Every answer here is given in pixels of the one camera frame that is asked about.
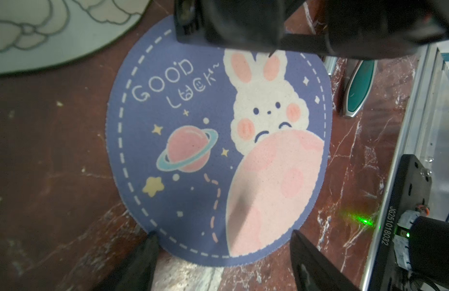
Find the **pink inner ear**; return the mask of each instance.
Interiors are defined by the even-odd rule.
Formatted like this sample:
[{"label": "pink inner ear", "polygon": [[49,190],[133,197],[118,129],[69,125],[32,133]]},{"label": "pink inner ear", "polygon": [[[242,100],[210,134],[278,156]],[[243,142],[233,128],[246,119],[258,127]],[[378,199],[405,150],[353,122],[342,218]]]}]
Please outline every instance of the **pink inner ear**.
[{"label": "pink inner ear", "polygon": [[252,79],[251,68],[243,54],[235,53],[231,56],[231,65],[239,80],[248,83]]},{"label": "pink inner ear", "polygon": [[279,58],[272,55],[271,58],[266,61],[265,67],[263,68],[263,76],[265,76],[265,79],[268,81],[273,81],[276,79],[279,73],[280,64],[281,62],[279,61]]}]

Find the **ringed planet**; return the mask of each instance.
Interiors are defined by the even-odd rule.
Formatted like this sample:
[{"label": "ringed planet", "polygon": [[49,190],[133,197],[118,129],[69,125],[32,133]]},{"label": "ringed planet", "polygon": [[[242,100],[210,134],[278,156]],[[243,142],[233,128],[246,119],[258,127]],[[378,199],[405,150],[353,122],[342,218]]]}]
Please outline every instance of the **ringed planet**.
[{"label": "ringed planet", "polygon": [[157,159],[157,168],[165,172],[196,172],[208,162],[217,140],[218,132],[214,129],[181,126],[169,136],[166,148]]}]

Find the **metal frame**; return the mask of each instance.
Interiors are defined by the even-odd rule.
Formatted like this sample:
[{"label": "metal frame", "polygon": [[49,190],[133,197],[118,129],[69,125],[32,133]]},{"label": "metal frame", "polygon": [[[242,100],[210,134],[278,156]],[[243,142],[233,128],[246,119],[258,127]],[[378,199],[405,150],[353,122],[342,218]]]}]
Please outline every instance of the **metal frame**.
[{"label": "metal frame", "polygon": [[402,121],[402,128],[397,139],[396,150],[392,159],[388,180],[384,189],[383,203],[377,221],[373,238],[370,244],[365,269],[363,272],[360,288],[367,291],[370,286],[370,279],[373,271],[373,265],[377,256],[378,246],[380,243],[380,228],[384,221],[387,205],[390,202],[390,196],[394,180],[396,178],[396,170],[403,154],[415,154],[420,156],[418,148],[422,128],[426,125],[424,119],[428,119],[428,115],[432,110],[432,102],[430,101],[432,81],[437,69],[442,66],[437,64],[437,45],[428,45],[419,49],[419,63],[416,70],[416,76],[412,87],[412,93],[409,98],[407,109]]}]

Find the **sparkle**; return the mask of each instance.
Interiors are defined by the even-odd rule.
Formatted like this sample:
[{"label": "sparkle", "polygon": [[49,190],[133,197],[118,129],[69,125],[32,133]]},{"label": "sparkle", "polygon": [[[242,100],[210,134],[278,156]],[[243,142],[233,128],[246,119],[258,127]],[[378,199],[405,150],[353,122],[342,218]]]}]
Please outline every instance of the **sparkle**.
[{"label": "sparkle", "polygon": [[153,126],[154,126],[154,128],[152,130],[152,133],[158,133],[158,135],[161,136],[162,135],[163,126],[158,126],[156,124],[154,124]]}]

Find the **pink planet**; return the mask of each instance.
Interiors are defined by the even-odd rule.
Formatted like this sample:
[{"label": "pink planet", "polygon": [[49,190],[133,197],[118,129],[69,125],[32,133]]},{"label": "pink planet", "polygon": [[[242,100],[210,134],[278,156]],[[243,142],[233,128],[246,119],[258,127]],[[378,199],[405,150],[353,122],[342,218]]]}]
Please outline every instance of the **pink planet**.
[{"label": "pink planet", "polygon": [[[168,138],[165,156],[160,156],[157,167],[160,170],[180,170],[191,173],[200,170],[208,162],[210,151],[203,152],[205,148],[211,149],[216,142],[210,140],[205,132],[216,132],[212,129],[199,129],[192,125],[186,125],[176,129]],[[175,165],[182,165],[187,160],[193,160],[183,166],[175,168]]]},{"label": "pink planet", "polygon": [[226,237],[233,257],[256,252],[285,234],[315,188],[323,140],[310,131],[275,132],[240,162],[226,206]]}]

